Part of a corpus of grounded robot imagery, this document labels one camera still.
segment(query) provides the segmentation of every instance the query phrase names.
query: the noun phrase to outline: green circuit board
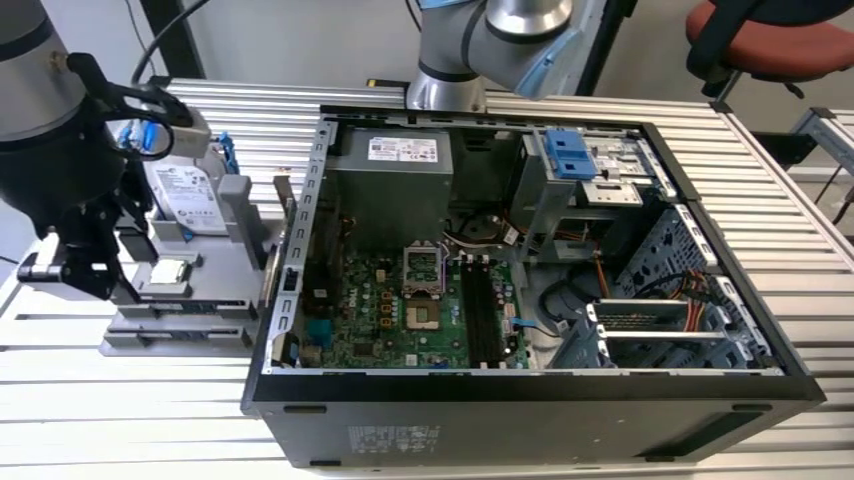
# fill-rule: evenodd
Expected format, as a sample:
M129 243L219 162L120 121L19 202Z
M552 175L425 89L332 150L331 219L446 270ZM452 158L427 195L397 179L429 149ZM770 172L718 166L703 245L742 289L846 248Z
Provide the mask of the green circuit board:
M425 255L413 260L415 265L412 259L409 261L409 274L416 275L419 281L435 280L440 275L432 268L435 259ZM440 300L428 296L405 299L400 293L403 255L348 256L341 276L340 308L332 319L332 343L321 353L323 367L471 368L459 268L458 263L448 263ZM519 311L507 265L498 263L490 276L496 290L495 321L504 332L506 315L500 303L511 303ZM507 368L527 368L522 332L516 339L519 348L507 358Z

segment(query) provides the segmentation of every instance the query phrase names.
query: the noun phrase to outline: white label sticker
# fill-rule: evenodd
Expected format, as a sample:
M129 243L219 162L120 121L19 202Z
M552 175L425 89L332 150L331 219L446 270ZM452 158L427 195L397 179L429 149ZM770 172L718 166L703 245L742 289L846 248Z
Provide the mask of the white label sticker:
M607 170L608 168L619 170L619 162L610 158L596 158L596 165L599 165L599 170Z
M518 238L519 238L519 230L510 227L510 229L507 230L507 234L504 235L504 243L512 246L516 244Z
M432 453L439 425L367 425L347 427L352 453Z
M425 138L373 137L368 160L439 163L438 143Z
M204 171L191 166L163 164L153 166L153 172L175 221L193 233L224 233L223 213Z
M183 310L180 303L151 303L148 306L157 310Z

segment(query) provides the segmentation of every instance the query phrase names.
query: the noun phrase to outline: chair seat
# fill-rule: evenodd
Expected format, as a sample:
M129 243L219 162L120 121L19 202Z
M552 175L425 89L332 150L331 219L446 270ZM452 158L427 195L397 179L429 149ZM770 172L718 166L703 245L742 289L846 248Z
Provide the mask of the chair seat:
M715 6L702 2L686 20L694 43ZM854 33L828 23L776 27L747 21L723 55L723 62L746 73L788 81L810 80L854 66Z

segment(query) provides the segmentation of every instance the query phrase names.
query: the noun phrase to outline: screw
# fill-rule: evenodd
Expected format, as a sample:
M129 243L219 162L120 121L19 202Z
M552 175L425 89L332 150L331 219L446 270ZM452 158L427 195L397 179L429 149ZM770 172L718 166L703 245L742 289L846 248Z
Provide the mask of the screw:
M64 73L68 71L68 63L65 60L68 59L68 55L60 52L51 52L51 59L48 63L51 64L51 68L56 73Z

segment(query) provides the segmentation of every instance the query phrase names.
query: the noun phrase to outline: ram slot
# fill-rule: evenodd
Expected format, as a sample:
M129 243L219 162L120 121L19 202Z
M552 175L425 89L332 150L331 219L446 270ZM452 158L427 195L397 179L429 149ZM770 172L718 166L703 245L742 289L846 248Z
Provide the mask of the ram slot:
M502 341L488 265L464 264L460 268L460 281L470 365L472 368L480 368L483 364L488 368L498 368L503 360Z

